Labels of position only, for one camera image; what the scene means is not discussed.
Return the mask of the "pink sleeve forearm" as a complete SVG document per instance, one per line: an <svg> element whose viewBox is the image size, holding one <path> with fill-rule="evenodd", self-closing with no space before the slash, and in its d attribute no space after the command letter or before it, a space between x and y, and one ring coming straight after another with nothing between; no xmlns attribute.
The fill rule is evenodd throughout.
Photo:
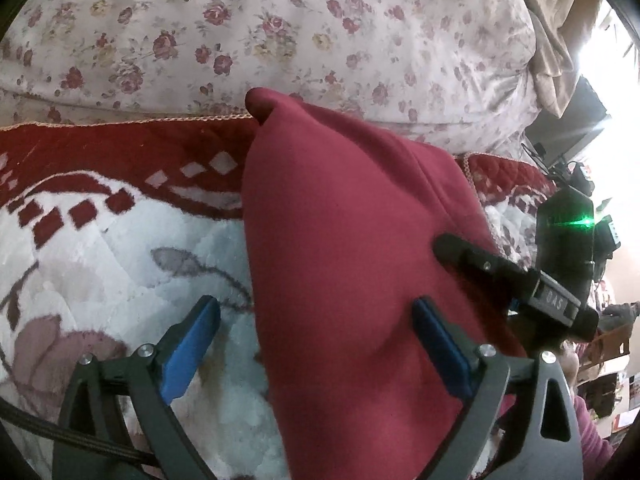
<svg viewBox="0 0 640 480"><path fill-rule="evenodd" d="M590 417L585 400L581 396L574 396L573 403L582 447L584 479L593 480L613 456L614 448L598 434L597 426Z"/></svg>

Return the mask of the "right hand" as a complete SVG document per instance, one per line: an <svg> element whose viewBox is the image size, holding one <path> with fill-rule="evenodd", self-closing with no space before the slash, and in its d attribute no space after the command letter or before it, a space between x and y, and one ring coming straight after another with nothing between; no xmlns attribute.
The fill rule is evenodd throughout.
<svg viewBox="0 0 640 480"><path fill-rule="evenodd" d="M566 340L560 344L558 361L566 381L572 384L577 379L580 363L575 345L571 341Z"/></svg>

